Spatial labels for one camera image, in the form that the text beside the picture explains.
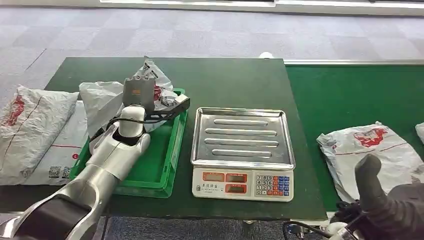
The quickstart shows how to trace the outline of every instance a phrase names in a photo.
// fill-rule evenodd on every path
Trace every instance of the barcode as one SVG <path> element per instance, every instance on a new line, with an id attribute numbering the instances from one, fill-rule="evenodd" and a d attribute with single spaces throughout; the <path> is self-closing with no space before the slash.
<path id="1" fill-rule="evenodd" d="M 61 173 L 60 166 L 51 166 L 50 169 L 48 170 L 48 177 L 51 179 L 58 179 L 60 173 Z"/>
<path id="2" fill-rule="evenodd" d="M 68 166 L 63 167 L 63 179 L 69 179 L 69 173 L 71 172 L 71 168 Z"/>

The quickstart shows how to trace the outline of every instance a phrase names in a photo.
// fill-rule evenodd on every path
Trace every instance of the white polybag package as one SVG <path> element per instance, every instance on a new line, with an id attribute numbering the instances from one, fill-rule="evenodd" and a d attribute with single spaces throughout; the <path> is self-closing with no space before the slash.
<path id="1" fill-rule="evenodd" d="M 417 124 L 415 126 L 416 134 L 421 139 L 421 141 L 424 143 L 424 122 Z"/>
<path id="2" fill-rule="evenodd" d="M 19 86 L 0 117 L 0 185 L 23 184 L 72 115 L 78 92 Z"/>
<path id="3" fill-rule="evenodd" d="M 24 185 L 67 184 L 72 166 L 87 141 L 86 111 L 82 101 L 77 101 L 75 111 L 60 131 L 34 172 Z"/>
<path id="4" fill-rule="evenodd" d="M 343 201 L 354 202 L 360 198 L 355 166 L 367 154 L 381 160 L 377 177 L 386 194 L 397 185 L 424 183 L 424 162 L 420 156 L 380 122 L 321 134 L 316 140 L 326 156 L 335 188 Z"/>
<path id="5" fill-rule="evenodd" d="M 144 58 L 143 66 L 133 77 L 154 78 L 154 109 L 163 110 L 175 104 L 177 94 L 173 92 L 171 80 L 155 65 L 153 60 Z M 83 82 L 79 85 L 79 93 L 84 102 L 87 116 L 87 131 L 92 142 L 90 151 L 106 130 L 108 122 L 117 117 L 123 108 L 124 86 L 113 82 Z M 165 121 L 145 124 L 146 132 L 151 132 L 160 127 Z"/>

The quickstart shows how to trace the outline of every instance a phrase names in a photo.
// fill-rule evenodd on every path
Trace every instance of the green table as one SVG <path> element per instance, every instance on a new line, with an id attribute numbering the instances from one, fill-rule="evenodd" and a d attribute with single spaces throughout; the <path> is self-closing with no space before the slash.
<path id="1" fill-rule="evenodd" d="M 424 62 L 286 61 L 289 82 L 279 59 L 159 58 L 155 61 L 175 87 L 184 88 L 193 99 L 174 192 L 169 199 L 114 196 L 109 214 L 322 219 L 325 217 L 322 205 L 326 211 L 334 211 L 339 198 L 316 137 L 375 121 L 392 128 L 424 157 L 423 144 L 414 129 L 416 124 L 424 122 L 424 109 L 420 106 L 424 102 Z M 122 81 L 142 62 L 141 58 L 67 58 L 46 89 L 72 92 L 77 91 L 80 82 Z M 282 109 L 287 113 L 297 165 L 292 202 L 219 200 L 191 195 L 189 144 L 193 137 L 194 111 L 199 106 Z M 7 199 L 3 197 L 6 191 L 12 197 L 6 205 L 0 205 L 0 212 L 22 211 L 55 189 L 50 186 L 1 187 L 0 199 Z M 13 201 L 19 196 L 31 197 Z"/>
<path id="2" fill-rule="evenodd" d="M 82 82 L 123 82 L 142 66 L 143 61 L 143 58 L 67 58 L 45 89 L 76 92 Z M 186 95 L 191 97 L 173 192 L 168 199 L 114 195 L 106 214 L 243 220 L 326 218 L 305 134 L 281 59 L 159 58 L 155 62 L 176 88 L 185 89 Z M 291 202 L 261 202 L 194 197 L 190 155 L 198 107 L 284 110 L 296 158 L 294 199 Z M 45 197 L 47 194 L 42 190 L 49 192 L 53 188 L 12 186 L 5 189 L 13 192 L 15 199 L 8 205 L 22 210 L 22 206 L 29 206 L 35 198 Z M 28 192 L 31 199 L 19 199 L 22 194 L 30 196 Z M 0 206 L 0 212 L 10 211 L 9 206 Z"/>

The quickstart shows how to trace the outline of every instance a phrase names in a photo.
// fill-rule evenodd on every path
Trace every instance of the digital weighing scale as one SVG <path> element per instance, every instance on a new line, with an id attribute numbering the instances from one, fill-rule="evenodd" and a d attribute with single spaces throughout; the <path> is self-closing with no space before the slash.
<path id="1" fill-rule="evenodd" d="M 296 164 L 281 110 L 200 107 L 191 163 L 195 197 L 293 199 Z"/>

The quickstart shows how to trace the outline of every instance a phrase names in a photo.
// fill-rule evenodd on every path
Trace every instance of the gray carpet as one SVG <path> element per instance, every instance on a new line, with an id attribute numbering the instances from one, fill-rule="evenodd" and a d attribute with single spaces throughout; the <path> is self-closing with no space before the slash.
<path id="1" fill-rule="evenodd" d="M 271 52 L 285 59 L 424 59 L 423 26 L 424 18 L 414 17 L 4 7 L 0 105 L 18 84 L 43 88 L 66 57 L 256 58 Z M 0 214 L 0 221 L 8 217 Z M 112 217 L 105 227 L 105 220 L 94 239 L 283 238 L 277 221 Z"/>

